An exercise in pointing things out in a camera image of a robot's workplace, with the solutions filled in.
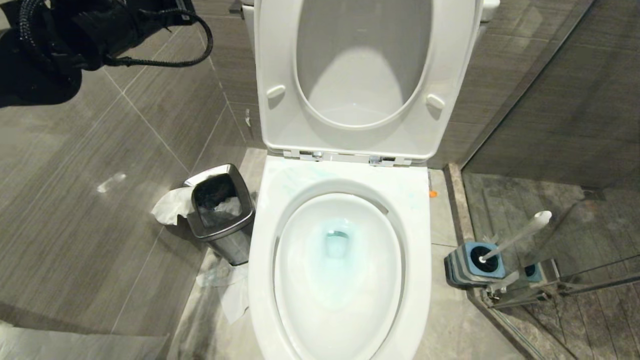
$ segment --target floor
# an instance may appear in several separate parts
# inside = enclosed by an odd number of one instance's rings
[[[583,200],[582,189],[575,185],[486,174],[463,177],[476,238],[495,234],[506,238],[535,212],[553,212],[547,229],[505,254],[511,266],[553,257],[563,280],[581,284],[640,271],[636,184],[604,190],[606,200]],[[523,309],[579,359],[639,358],[639,295],[637,282],[554,297]],[[514,313],[503,312],[507,317]]]
[[[240,172],[257,192],[266,151],[248,149]],[[521,359],[502,334],[467,300],[464,291],[445,281],[443,258],[456,247],[444,174],[430,170],[433,282],[429,320],[415,359]],[[210,252],[201,273],[216,263]],[[253,333],[251,309],[232,325],[220,309],[216,288],[195,283],[169,352],[170,359],[262,359]]]

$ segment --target paper on floor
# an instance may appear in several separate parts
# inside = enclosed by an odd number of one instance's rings
[[[244,278],[233,285],[219,287],[218,296],[222,304],[222,311],[225,313],[229,324],[236,322],[249,308],[248,279]]]
[[[188,213],[193,212],[192,192],[193,186],[171,190],[158,200],[151,214],[160,224],[177,225],[178,215],[186,218]]]
[[[198,285],[218,288],[222,311],[229,323],[240,319],[249,308],[248,271],[249,264],[231,266],[221,258],[214,267],[196,277]]]

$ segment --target stainless steel trash can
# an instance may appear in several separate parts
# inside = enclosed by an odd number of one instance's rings
[[[255,208],[240,172],[233,164],[212,174],[193,189],[194,212],[187,215],[193,234],[231,265],[249,261]]]

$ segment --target toilet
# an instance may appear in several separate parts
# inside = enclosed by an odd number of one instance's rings
[[[426,161],[482,0],[256,0],[269,148],[249,301],[265,359],[412,359],[431,293]]]

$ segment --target tissue paper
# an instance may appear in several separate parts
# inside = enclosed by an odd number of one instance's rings
[[[242,206],[240,205],[240,199],[238,199],[235,196],[230,197],[227,200],[224,200],[223,202],[219,203],[218,206],[216,206],[214,211],[218,213],[228,213],[236,217],[242,213]]]
[[[213,265],[196,277],[196,282],[201,287],[213,287],[218,292],[222,311],[229,323],[240,319],[249,308],[249,283],[247,275],[249,264],[231,266],[227,260],[218,259],[215,255],[207,253],[205,263]]]
[[[158,200],[151,214],[160,224],[177,225],[178,215],[186,218],[188,213],[194,211],[191,205],[191,193],[193,186],[171,190]]]

